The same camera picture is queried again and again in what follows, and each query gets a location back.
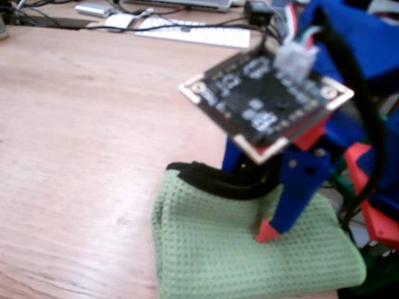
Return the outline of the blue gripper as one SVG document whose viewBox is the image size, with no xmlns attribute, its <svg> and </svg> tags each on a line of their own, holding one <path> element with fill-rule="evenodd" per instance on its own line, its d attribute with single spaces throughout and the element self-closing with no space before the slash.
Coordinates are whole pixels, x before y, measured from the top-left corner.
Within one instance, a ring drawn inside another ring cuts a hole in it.
<svg viewBox="0 0 399 299">
<path fill-rule="evenodd" d="M 369 1 L 310 1 L 297 21 L 295 39 L 319 48 L 314 70 L 330 77 L 348 88 L 353 85 L 348 75 L 352 73 L 347 58 L 352 54 L 365 79 L 367 90 L 376 97 L 398 93 L 398 27 L 388 24 L 367 12 Z M 320 32 L 310 37 L 305 33 L 328 20 L 350 51 L 338 55 L 342 68 L 319 40 Z"/>
</svg>

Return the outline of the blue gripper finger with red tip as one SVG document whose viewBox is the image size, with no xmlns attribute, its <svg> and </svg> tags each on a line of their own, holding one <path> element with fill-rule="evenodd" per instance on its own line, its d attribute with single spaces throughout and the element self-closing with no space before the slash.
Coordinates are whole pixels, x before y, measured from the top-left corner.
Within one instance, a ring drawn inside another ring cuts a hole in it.
<svg viewBox="0 0 399 299">
<path fill-rule="evenodd" d="M 296 146 L 286 148 L 279 176 L 283 191 L 272 219 L 261 222 L 256 240 L 269 242 L 289 232 L 330 175 L 331 155 L 326 149 L 318 146 L 306 151 Z"/>
<path fill-rule="evenodd" d="M 231 138 L 226 138 L 226 147 L 222 162 L 222 170 L 230 173 L 243 172 L 246 165 L 246 155 Z"/>
</svg>

